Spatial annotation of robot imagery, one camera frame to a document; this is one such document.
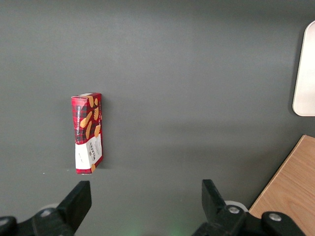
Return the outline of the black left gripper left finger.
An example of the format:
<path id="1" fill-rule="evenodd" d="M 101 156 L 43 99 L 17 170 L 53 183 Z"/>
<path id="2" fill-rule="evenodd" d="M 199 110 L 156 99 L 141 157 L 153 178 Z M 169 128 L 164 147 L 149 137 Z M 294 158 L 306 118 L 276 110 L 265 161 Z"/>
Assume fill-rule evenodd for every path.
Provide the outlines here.
<path id="1" fill-rule="evenodd" d="M 80 181 L 57 205 L 18 223 L 14 216 L 0 218 L 2 236 L 73 236 L 92 206 L 89 181 Z"/>

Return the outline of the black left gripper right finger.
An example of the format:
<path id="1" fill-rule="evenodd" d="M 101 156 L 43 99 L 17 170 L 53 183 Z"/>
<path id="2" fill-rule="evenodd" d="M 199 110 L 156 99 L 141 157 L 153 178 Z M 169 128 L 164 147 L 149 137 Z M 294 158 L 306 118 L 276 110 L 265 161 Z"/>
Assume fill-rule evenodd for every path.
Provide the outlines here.
<path id="1" fill-rule="evenodd" d="M 256 218 L 241 207 L 226 204 L 210 179 L 202 181 L 202 207 L 207 222 L 195 236 L 303 236 L 305 233 L 286 214 L 267 211 Z"/>

